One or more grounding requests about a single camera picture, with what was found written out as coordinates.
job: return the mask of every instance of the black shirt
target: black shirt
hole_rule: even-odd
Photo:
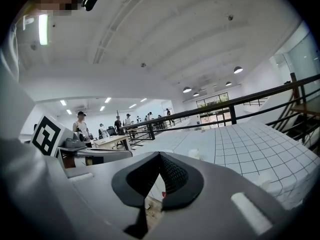
[[[114,121],[114,126],[115,126],[117,131],[120,131],[119,128],[121,127],[121,121],[120,120]]]

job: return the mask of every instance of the chair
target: chair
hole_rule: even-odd
[[[116,136],[117,135],[116,129],[113,126],[109,126],[106,131],[108,132],[108,134],[110,136]]]

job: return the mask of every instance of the white ceiling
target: white ceiling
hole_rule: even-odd
[[[115,74],[121,74],[119,86],[126,72],[150,76],[154,85],[143,90],[147,98],[156,84],[166,90],[174,88],[169,91],[172,97],[175,90],[180,95],[185,86],[198,90],[217,83],[221,90],[226,81],[240,83],[266,56],[271,57],[298,18],[284,0],[98,0],[90,12],[51,14],[47,46],[39,45],[37,19],[25,31],[17,30],[21,84],[32,73],[29,78],[39,82],[39,74],[42,79],[54,74],[54,65],[83,61],[89,72],[100,66],[109,73],[97,77],[105,77],[106,85],[117,79]],[[106,66],[110,63],[121,65],[123,71]],[[234,75],[235,66],[245,70]],[[61,70],[55,79],[66,79],[64,74]],[[76,74],[88,77],[88,72],[78,70]],[[142,88],[143,82],[136,85]],[[28,80],[27,88],[36,86]],[[140,97],[133,89],[130,95]],[[113,97],[120,93],[115,87],[108,92]],[[162,91],[158,93],[152,98],[170,98],[164,96],[165,91],[163,97]]]
[[[119,112],[132,111],[143,104],[150,102],[149,99],[141,102],[142,98],[111,98],[108,103],[105,103],[106,98],[82,98],[82,99],[70,99],[65,100],[66,106],[63,106],[60,101],[45,102],[42,105],[50,111],[50,113],[56,116],[68,115],[67,110],[70,110],[72,114],[76,114],[79,111],[85,112],[89,115],[92,114],[117,114]]]

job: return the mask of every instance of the black cap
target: black cap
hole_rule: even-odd
[[[84,115],[85,117],[87,116],[85,113],[83,113],[82,111],[79,111],[78,112],[78,116],[80,116],[80,115]]]

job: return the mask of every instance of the table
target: table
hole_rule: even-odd
[[[271,183],[266,191],[286,209],[294,208],[307,195],[317,179],[320,165],[320,157],[308,148],[255,121],[208,130],[167,132],[133,155],[167,151],[187,156],[193,149],[198,150],[205,162],[234,170],[255,184],[261,174],[268,175]],[[164,183],[158,179],[156,184],[150,194],[162,200]]]
[[[130,143],[128,136],[126,135],[117,135],[117,136],[110,136],[102,139],[95,140],[94,146],[99,149],[110,149],[110,145],[114,144],[115,149],[118,149],[117,142],[123,141],[126,150],[131,151]]]
[[[291,111],[320,117],[320,95],[308,100],[306,103],[293,106]]]

